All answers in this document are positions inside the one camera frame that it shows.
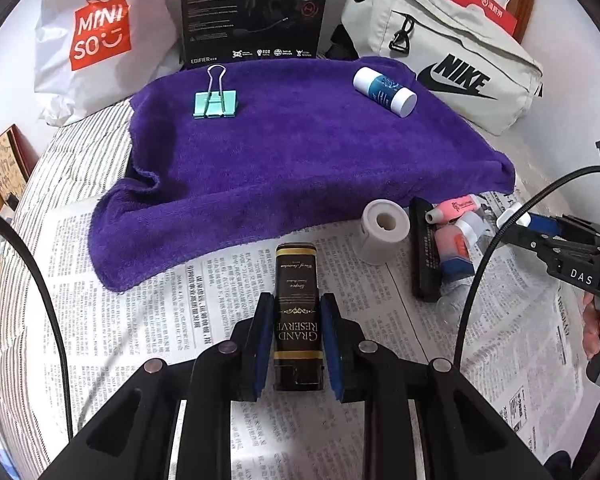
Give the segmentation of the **person's right hand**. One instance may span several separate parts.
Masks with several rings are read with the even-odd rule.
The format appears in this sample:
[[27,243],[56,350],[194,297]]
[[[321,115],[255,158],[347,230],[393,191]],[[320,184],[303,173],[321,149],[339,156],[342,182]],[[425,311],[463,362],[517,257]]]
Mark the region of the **person's right hand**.
[[586,358],[591,361],[600,352],[600,311],[595,309],[595,297],[590,292],[583,295],[582,304],[582,348]]

